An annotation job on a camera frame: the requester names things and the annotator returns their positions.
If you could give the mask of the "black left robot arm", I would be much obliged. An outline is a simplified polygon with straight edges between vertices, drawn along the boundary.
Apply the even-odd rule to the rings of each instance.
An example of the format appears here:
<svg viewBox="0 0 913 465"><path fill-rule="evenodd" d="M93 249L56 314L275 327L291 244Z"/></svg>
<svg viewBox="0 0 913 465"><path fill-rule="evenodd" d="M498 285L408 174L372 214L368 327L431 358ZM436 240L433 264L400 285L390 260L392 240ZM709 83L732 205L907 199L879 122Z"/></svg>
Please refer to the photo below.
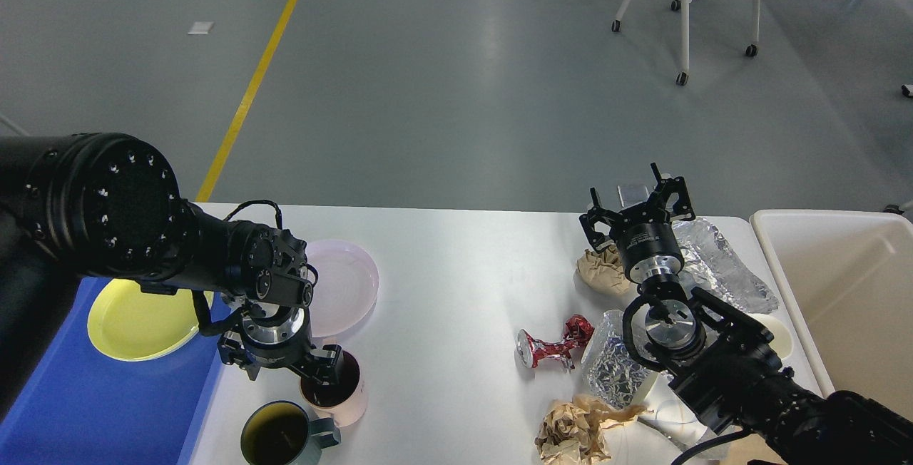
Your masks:
<svg viewBox="0 0 913 465"><path fill-rule="evenodd" d="M320 276L284 225L217 218L180 195L173 167L124 133L2 138L2 416L9 415L75 300L82 277L141 292L189 290L197 332L255 379L287 369L338 384L342 348L316 345Z"/></svg>

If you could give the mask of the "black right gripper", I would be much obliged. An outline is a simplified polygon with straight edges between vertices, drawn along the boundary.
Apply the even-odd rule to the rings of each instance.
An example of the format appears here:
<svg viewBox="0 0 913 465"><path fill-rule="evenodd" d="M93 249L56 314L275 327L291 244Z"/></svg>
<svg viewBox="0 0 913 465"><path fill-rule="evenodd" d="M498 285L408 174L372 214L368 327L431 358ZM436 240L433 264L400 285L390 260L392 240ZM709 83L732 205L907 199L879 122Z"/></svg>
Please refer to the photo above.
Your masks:
<svg viewBox="0 0 913 465"><path fill-rule="evenodd" d="M672 227L675 221L697 218L683 176L664 176L657 163L650 163L656 185L638 209L639 224L627 227L627 217L602 205L596 188L589 189L591 204L579 217L585 240L593 251L603 251L617 238L625 276L643 284L656 275L678 275L685 266Z"/></svg>

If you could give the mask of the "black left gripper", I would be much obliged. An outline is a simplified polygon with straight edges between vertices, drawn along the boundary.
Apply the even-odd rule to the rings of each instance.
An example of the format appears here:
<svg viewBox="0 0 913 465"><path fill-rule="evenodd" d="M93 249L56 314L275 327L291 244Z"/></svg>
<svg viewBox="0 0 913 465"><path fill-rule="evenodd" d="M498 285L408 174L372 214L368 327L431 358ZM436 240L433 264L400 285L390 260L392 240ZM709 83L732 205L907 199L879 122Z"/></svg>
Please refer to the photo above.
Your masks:
<svg viewBox="0 0 913 465"><path fill-rule="evenodd" d="M300 307L282 307L267 319L245 315L233 334L218 338L222 364L239 367L250 381L257 380L260 367L290 368L299 377L335 386L340 383L343 350L338 344L312 347L310 311Z"/></svg>

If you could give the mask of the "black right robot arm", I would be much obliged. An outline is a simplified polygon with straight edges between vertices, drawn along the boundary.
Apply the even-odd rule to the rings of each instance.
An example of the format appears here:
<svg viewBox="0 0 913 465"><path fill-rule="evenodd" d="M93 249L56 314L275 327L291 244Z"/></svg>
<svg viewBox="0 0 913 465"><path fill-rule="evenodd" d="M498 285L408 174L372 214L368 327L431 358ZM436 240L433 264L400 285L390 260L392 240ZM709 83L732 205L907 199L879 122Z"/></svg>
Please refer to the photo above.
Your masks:
<svg viewBox="0 0 913 465"><path fill-rule="evenodd" d="M788 464L909 464L908 419L858 393L821 397L799 386L766 326L703 287L682 286L673 223L694 220L693 205L683 177L650 167L656 186L645 200L614 211L592 188L579 220L595 251L616 246L636 286L621 323L626 351L642 367L671 374L676 397L715 434L676 463L757 434Z"/></svg>

